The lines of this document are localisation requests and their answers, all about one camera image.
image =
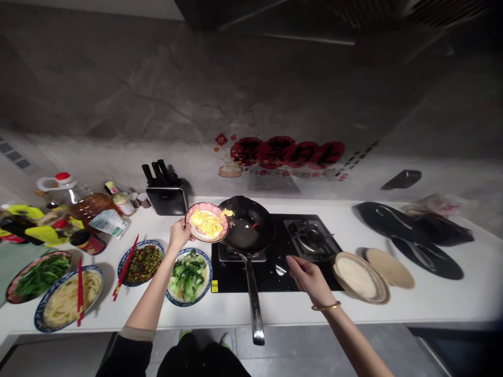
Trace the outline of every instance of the bowl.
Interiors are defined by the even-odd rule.
[[[207,202],[196,203],[192,207],[190,207],[189,210],[187,211],[187,213],[185,214],[185,223],[186,224],[192,225],[192,223],[190,222],[190,219],[196,210],[211,212],[212,214],[214,214],[218,218],[220,218],[220,214],[222,213],[222,210],[212,203],[207,203]],[[199,233],[198,230],[196,229],[196,227],[193,225],[190,230],[191,236],[194,237],[196,240],[199,240],[202,242],[207,242],[207,243],[215,243],[215,242],[219,242],[219,241],[223,240],[225,238],[225,236],[227,236],[227,233],[229,231],[229,223],[227,221],[227,216],[223,216],[221,219],[222,219],[223,229],[216,237],[210,238],[207,235]]]
[[[368,297],[361,293],[358,293],[354,289],[354,281],[350,282],[348,279],[348,275],[343,276],[341,274],[339,270],[339,264],[343,259],[352,260],[353,262],[361,266],[365,271],[367,271],[377,291],[377,294],[374,297]],[[384,278],[368,262],[366,262],[363,258],[360,258],[359,256],[347,252],[340,252],[334,259],[332,271],[339,284],[342,286],[342,288],[344,288],[344,290],[347,293],[366,303],[375,305],[384,305],[387,304],[391,299],[391,294],[389,292],[389,287],[388,284],[386,283],[386,280],[384,280]]]
[[[175,299],[171,293],[169,293],[169,289],[166,290],[166,297],[168,298],[168,300],[173,304],[173,305],[176,305],[176,306],[180,306],[180,307],[187,307],[187,306],[192,306],[194,304],[197,304],[203,297],[204,295],[208,292],[208,290],[210,289],[210,285],[211,285],[211,282],[213,280],[213,266],[211,265],[211,261],[210,261],[210,258],[208,258],[208,256],[206,255],[206,253],[204,253],[203,251],[199,250],[199,249],[195,249],[195,248],[188,248],[188,249],[183,249],[182,251],[180,251],[178,253],[178,256],[177,256],[177,261],[178,259],[184,255],[184,254],[187,254],[189,252],[191,252],[192,250],[195,250],[197,254],[200,254],[202,255],[202,257],[204,258],[204,260],[206,261],[206,281],[205,281],[205,286],[204,288],[201,290],[201,294],[199,295],[199,297],[196,298],[195,301],[193,302],[189,302],[189,303],[185,303],[185,302],[181,302],[181,301],[178,301],[177,299]]]
[[[161,259],[164,258],[164,247],[162,247],[162,245],[159,242],[155,241],[155,240],[146,240],[146,241],[138,242],[136,244],[136,249],[139,249],[139,248],[142,248],[142,247],[145,247],[145,246],[149,246],[149,245],[154,245],[159,250],[161,250],[161,253],[162,253],[162,258]],[[131,252],[132,248],[133,247],[130,247],[126,251],[126,253],[122,256],[121,261],[119,262],[119,266],[117,267],[117,277],[119,279],[121,278],[122,269],[124,268],[124,264],[126,263],[127,257],[129,256],[129,253]],[[141,282],[141,283],[130,283],[130,282],[126,281],[126,276],[124,276],[124,280],[122,282],[122,285],[129,286],[129,287],[136,287],[136,286],[140,286],[142,284],[145,284],[150,279],[147,279],[147,280],[145,280],[144,282]]]
[[[100,296],[101,291],[103,289],[103,271],[101,271],[101,269],[98,266],[95,266],[95,265],[83,266],[82,267],[82,272],[85,272],[85,271],[93,271],[94,273],[97,273],[100,276],[100,278],[101,278],[101,285],[100,285],[100,289],[98,291],[98,294],[96,295],[96,298],[89,305],[89,307],[86,309],[86,311],[84,312],[84,314],[86,314],[89,310],[91,310],[92,306],[94,305],[94,303],[96,302],[96,300]],[[73,322],[75,322],[75,319],[74,319],[72,322],[69,322],[69,323],[65,324],[64,326],[52,327],[52,326],[47,325],[44,322],[44,320],[43,320],[43,312],[46,309],[46,306],[47,306],[50,298],[58,290],[58,288],[60,286],[62,286],[67,280],[71,279],[72,277],[74,277],[74,276],[76,276],[78,274],[79,274],[79,270],[78,269],[73,270],[73,271],[67,273],[60,280],[58,280],[45,293],[45,295],[42,297],[42,300],[40,301],[40,303],[37,306],[37,309],[35,310],[35,320],[34,321],[35,321],[35,327],[37,328],[37,330],[39,330],[40,332],[55,332],[55,331],[59,331],[61,329],[64,329],[65,327],[70,326]]]
[[[7,299],[7,301],[10,302],[11,304],[22,304],[22,303],[31,301],[34,298],[40,297],[45,292],[47,292],[51,287],[48,287],[45,292],[42,292],[36,296],[18,296],[16,294],[16,288],[17,288],[17,285],[19,284],[19,280],[21,279],[21,275],[24,275],[25,273],[27,273],[31,268],[38,265],[40,262],[43,262],[46,259],[49,259],[49,258],[56,256],[56,255],[64,256],[64,257],[68,258],[70,261],[70,264],[68,265],[67,270],[64,272],[63,275],[59,276],[58,278],[59,279],[62,278],[69,271],[71,271],[71,269],[72,269],[72,255],[70,253],[68,253],[67,251],[64,251],[64,250],[58,250],[58,251],[53,251],[53,252],[47,253],[47,254],[41,256],[40,258],[34,260],[32,263],[28,264],[12,279],[9,286],[7,287],[7,290],[5,291],[5,298]]]

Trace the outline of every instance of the marble backsplash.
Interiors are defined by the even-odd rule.
[[[197,195],[409,201],[450,193],[478,203],[468,217],[503,236],[494,57],[354,66],[350,47],[7,4],[0,25],[4,114],[56,166],[92,185],[114,179],[143,191],[141,165],[163,158]],[[218,176],[235,164],[236,141],[274,136],[338,141],[345,151],[327,169],[254,164]],[[403,169],[423,178],[380,190]]]

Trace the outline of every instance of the woman's left hand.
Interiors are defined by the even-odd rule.
[[[188,240],[195,241],[190,235],[192,225],[187,224],[184,227],[185,219],[181,218],[171,226],[171,235],[169,236],[168,253],[178,255],[178,252],[187,243]]]

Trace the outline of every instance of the chopsticks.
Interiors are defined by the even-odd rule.
[[[122,267],[122,272],[121,272],[121,277],[119,279],[119,282],[117,283],[117,287],[115,287],[114,290],[114,301],[117,300],[117,295],[119,294],[119,289],[121,288],[122,285],[122,280],[124,280],[124,276],[126,275],[127,268],[129,267],[129,261],[131,260],[131,257],[133,256],[133,253],[135,252],[136,248],[136,243],[138,242],[138,238],[140,237],[140,233],[138,233],[138,236],[136,236],[135,243],[133,244],[133,247],[131,248],[131,252],[129,253],[126,263],[124,263],[124,266]]]
[[[82,257],[79,258],[79,294],[77,298],[77,327],[80,327],[80,322],[84,319],[84,287],[82,285]]]

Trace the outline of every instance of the plastic bag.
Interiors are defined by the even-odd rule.
[[[121,239],[129,228],[131,221],[119,216],[116,210],[108,209],[93,218],[89,225],[102,232]]]
[[[454,195],[434,194],[402,207],[409,216],[435,213],[442,217],[459,216],[470,207],[466,199]]]

